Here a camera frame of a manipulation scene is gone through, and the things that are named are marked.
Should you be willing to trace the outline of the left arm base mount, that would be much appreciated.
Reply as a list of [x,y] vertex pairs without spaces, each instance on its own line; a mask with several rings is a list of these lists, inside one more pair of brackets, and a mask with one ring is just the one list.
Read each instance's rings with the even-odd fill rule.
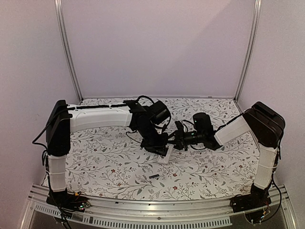
[[68,193],[67,190],[55,192],[51,188],[46,203],[68,212],[84,212],[91,206],[89,199],[81,192]]

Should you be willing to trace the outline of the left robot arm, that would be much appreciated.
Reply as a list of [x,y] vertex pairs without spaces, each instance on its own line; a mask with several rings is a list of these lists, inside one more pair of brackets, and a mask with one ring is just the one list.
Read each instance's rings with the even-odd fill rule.
[[139,99],[106,105],[68,105],[65,100],[57,101],[44,129],[32,142],[44,147],[52,199],[60,207],[71,203],[70,195],[65,192],[65,163],[72,133],[101,127],[128,127],[141,135],[141,148],[166,156],[168,134],[157,130],[159,124],[170,119],[171,114],[162,101],[150,106],[141,105]]

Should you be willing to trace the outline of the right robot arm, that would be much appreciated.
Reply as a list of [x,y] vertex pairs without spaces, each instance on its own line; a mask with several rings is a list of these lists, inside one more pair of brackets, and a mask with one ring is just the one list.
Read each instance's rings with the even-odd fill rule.
[[175,122],[173,145],[175,149],[187,150],[189,146],[202,143],[205,148],[217,150],[228,142],[250,132],[258,143],[259,161],[257,174],[246,198],[250,208],[264,202],[281,159],[281,142],[284,136],[285,120],[262,102],[256,102],[226,124],[214,129],[206,113],[193,115],[194,131],[185,132],[180,121]]

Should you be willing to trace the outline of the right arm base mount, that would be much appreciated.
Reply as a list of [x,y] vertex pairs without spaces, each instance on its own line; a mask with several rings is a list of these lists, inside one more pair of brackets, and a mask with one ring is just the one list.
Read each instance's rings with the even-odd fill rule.
[[230,207],[233,213],[243,212],[244,217],[250,224],[261,224],[265,217],[271,213],[271,199],[269,193],[238,194],[230,199]]

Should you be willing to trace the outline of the white remote control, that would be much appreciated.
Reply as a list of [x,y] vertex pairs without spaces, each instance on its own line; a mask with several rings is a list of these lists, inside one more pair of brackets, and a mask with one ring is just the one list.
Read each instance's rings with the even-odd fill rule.
[[173,145],[168,145],[167,149],[168,149],[168,150],[167,150],[166,156],[160,156],[160,157],[158,158],[157,162],[158,162],[159,164],[164,164],[164,165],[166,165],[166,164],[169,163],[169,159],[170,159],[171,153],[172,153],[172,151],[173,151]]

